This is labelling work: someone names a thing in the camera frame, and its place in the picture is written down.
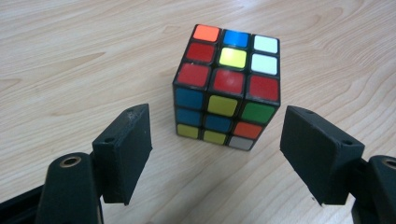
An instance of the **blue sticker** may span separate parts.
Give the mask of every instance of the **blue sticker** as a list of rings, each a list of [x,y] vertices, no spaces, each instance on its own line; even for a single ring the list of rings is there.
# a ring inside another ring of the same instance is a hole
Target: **blue sticker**
[[[231,121],[224,117],[208,115],[205,120],[207,129],[215,130],[221,133],[227,133],[230,130]]]
[[[200,91],[187,89],[176,89],[176,105],[185,106],[192,109],[201,109],[204,95]]]
[[[201,126],[201,113],[193,110],[178,108],[176,110],[176,120],[180,123],[192,126]]]
[[[246,48],[248,46],[248,34],[228,30],[225,32],[223,43],[239,48]]]

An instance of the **green sticker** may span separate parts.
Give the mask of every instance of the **green sticker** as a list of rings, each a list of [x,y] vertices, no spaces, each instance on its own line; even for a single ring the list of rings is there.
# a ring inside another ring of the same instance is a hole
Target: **green sticker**
[[[269,105],[258,105],[254,103],[247,103],[242,119],[256,121],[259,123],[267,123],[274,114],[275,109]]]

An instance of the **wooden table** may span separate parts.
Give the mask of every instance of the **wooden table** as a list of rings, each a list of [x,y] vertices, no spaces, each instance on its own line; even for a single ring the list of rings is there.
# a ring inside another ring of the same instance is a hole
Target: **wooden table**
[[[149,103],[153,150],[106,223],[352,223],[319,206],[279,150],[287,105],[396,157],[396,2],[2,1],[0,201],[125,108]],[[250,152],[176,136],[172,80],[194,24],[281,41],[282,106]]]

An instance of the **table surface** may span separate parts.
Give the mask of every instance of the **table surface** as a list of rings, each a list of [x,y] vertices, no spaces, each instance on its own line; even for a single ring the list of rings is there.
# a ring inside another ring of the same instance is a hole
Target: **table surface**
[[[106,223],[352,223],[319,206],[279,150],[287,105],[396,157],[396,1],[1,1],[0,201],[125,108],[149,103],[153,150]],[[250,151],[176,136],[172,80],[194,24],[281,41],[282,106]]]

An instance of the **rubik's cube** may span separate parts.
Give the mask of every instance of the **rubik's cube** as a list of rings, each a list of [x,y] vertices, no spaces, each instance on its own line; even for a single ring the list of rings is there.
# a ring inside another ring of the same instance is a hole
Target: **rubik's cube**
[[[280,107],[279,40],[197,24],[173,81],[177,134],[251,150]]]

